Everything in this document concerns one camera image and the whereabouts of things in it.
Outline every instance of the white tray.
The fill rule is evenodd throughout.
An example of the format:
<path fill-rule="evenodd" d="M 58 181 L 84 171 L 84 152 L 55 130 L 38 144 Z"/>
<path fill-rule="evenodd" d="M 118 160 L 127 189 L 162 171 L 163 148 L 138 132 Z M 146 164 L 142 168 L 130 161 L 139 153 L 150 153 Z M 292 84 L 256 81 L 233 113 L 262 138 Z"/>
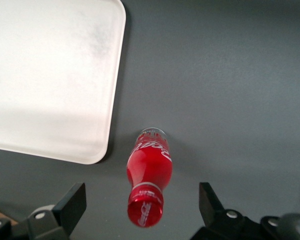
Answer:
<path fill-rule="evenodd" d="M 0 149 L 103 158 L 125 23 L 119 0 L 0 0 Z"/>

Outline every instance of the red bottle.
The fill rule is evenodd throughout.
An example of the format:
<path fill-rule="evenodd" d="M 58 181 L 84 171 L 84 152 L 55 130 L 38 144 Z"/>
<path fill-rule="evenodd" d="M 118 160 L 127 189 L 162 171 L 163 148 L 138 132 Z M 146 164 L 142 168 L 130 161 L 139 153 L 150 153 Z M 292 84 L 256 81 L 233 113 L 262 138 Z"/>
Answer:
<path fill-rule="evenodd" d="M 163 189 L 172 175 L 172 161 L 166 134 L 154 127 L 138 136 L 126 166 L 132 190 L 128 216 L 139 227 L 151 227 L 163 213 Z"/>

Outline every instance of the coca-cola logo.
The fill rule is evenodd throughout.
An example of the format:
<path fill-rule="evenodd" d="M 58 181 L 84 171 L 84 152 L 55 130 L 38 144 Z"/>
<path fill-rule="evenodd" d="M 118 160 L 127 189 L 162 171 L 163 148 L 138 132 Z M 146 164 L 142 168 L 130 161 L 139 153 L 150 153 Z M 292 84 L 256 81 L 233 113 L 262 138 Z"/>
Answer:
<path fill-rule="evenodd" d="M 151 209 L 151 202 L 146 203 L 144 201 L 141 206 L 141 217 L 140 217 L 140 219 L 138 219 L 138 224 L 141 227 L 144 227 L 146 225 L 150 209 Z"/>
<path fill-rule="evenodd" d="M 157 143 L 156 141 L 147 141 L 147 142 L 140 142 L 138 143 L 135 148 L 133 149 L 132 153 L 133 154 L 135 151 L 139 150 L 139 149 L 144 149 L 144 148 L 155 148 L 155 149 L 161 149 L 161 154 L 169 159 L 169 161 L 172 162 L 171 158 L 170 158 L 170 154 L 168 152 L 168 150 L 166 150 L 164 148 L 164 146 L 162 146 L 161 144 Z"/>

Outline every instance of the gray table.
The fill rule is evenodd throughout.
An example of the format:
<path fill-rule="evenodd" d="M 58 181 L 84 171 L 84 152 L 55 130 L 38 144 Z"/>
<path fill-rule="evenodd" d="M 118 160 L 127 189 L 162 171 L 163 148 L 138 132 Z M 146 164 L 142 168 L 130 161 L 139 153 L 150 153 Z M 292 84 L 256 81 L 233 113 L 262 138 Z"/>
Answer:
<path fill-rule="evenodd" d="M 74 240 L 187 240 L 199 182 L 254 221 L 300 213 L 300 1 L 123 0 L 127 22 L 108 153 L 80 165 L 0 150 L 0 210 L 21 221 L 85 182 Z M 173 174 L 159 224 L 130 223 L 126 163 L 163 129 Z"/>

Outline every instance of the bottle cap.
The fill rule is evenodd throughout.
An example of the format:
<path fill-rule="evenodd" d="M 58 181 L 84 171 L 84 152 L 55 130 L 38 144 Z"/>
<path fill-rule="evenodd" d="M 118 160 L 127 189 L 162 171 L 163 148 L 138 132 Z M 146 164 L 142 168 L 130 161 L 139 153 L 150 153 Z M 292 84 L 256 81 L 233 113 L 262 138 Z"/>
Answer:
<path fill-rule="evenodd" d="M 162 217 L 164 198 L 161 191 L 152 185 L 142 184 L 132 189 L 128 200 L 128 216 L 135 225 L 151 227 Z"/>

